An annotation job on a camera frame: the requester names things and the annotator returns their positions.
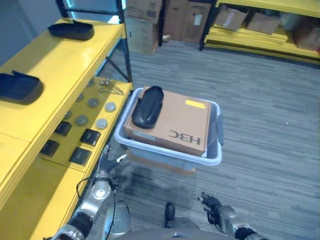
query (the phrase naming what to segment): bin handle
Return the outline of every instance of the bin handle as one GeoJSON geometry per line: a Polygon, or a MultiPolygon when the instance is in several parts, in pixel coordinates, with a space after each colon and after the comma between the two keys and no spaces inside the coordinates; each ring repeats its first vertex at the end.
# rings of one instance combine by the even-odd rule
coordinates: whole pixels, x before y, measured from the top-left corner
{"type": "Polygon", "coordinates": [[[224,137],[224,121],[222,115],[218,116],[217,124],[216,124],[216,130],[218,133],[218,141],[221,145],[225,143],[225,137],[224,137]]]}

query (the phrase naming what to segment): gray carpet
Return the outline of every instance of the gray carpet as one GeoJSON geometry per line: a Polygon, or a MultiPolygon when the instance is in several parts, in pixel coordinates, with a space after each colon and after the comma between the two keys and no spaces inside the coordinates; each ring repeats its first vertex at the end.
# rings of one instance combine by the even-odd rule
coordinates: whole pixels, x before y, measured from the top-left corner
{"type": "MultiPolygon", "coordinates": [[[[216,231],[195,200],[205,191],[270,239],[319,239],[319,69],[197,47],[172,41],[153,56],[131,53],[134,87],[159,85],[217,102],[224,116],[222,163],[200,165],[193,176],[183,176],[122,162],[114,173],[120,177],[116,198],[129,206],[132,229],[162,227],[165,204],[171,201],[177,216],[216,231]]],[[[121,51],[113,60],[124,66],[121,51]]],[[[123,79],[110,64],[100,75],[123,79]]],[[[110,157],[124,151],[113,138],[110,144],[110,157]]],[[[111,203],[88,239],[101,239],[111,203]]]]}

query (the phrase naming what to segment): black cable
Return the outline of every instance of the black cable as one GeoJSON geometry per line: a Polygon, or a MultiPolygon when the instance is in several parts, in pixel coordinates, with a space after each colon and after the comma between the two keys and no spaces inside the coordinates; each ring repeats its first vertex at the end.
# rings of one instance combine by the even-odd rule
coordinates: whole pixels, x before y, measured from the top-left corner
{"type": "Polygon", "coordinates": [[[115,220],[115,212],[116,212],[116,191],[113,192],[113,215],[112,215],[112,221],[111,221],[111,225],[110,225],[110,229],[108,231],[108,234],[105,237],[105,240],[108,239],[110,232],[111,232],[111,228],[114,224],[114,220],[115,220]]]}
{"type": "Polygon", "coordinates": [[[91,181],[92,178],[91,178],[91,177],[86,177],[86,178],[82,179],[81,181],[79,181],[79,182],[77,183],[77,185],[76,185],[76,187],[75,187],[75,190],[76,190],[76,194],[77,194],[77,196],[78,196],[78,199],[80,198],[79,185],[80,185],[83,181],[87,181],[87,180],[91,181]]]}

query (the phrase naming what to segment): round metal disc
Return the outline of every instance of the round metal disc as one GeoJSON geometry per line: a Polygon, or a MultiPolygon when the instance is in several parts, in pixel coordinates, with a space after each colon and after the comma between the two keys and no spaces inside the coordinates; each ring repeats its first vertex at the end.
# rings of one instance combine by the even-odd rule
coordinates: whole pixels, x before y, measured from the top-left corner
{"type": "Polygon", "coordinates": [[[71,111],[69,110],[69,111],[64,115],[63,119],[66,120],[66,119],[70,118],[71,115],[72,115],[72,113],[71,113],[71,111]]]}
{"type": "Polygon", "coordinates": [[[82,99],[84,99],[84,95],[80,93],[80,95],[76,98],[76,102],[80,102],[82,99]]]}
{"type": "Polygon", "coordinates": [[[90,108],[95,108],[99,105],[99,100],[98,98],[93,97],[90,98],[87,103],[90,108]]]}
{"type": "Polygon", "coordinates": [[[88,123],[89,119],[85,115],[80,115],[75,119],[75,123],[78,126],[84,126],[88,123]]]}
{"type": "Polygon", "coordinates": [[[113,101],[108,102],[105,106],[104,106],[104,110],[106,110],[108,113],[112,113],[116,110],[117,106],[113,101]]]}
{"type": "Polygon", "coordinates": [[[105,129],[108,126],[108,122],[105,118],[99,118],[96,122],[95,122],[95,127],[97,129],[105,129]]]}

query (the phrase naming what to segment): white wall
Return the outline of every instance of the white wall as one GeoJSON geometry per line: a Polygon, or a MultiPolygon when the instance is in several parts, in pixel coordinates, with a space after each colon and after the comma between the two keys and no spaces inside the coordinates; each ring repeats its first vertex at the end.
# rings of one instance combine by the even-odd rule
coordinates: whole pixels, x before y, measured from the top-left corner
{"type": "Polygon", "coordinates": [[[18,0],[18,2],[38,35],[61,18],[55,0],[18,0]]]}
{"type": "Polygon", "coordinates": [[[0,0],[0,66],[59,18],[54,0],[0,0]]]}

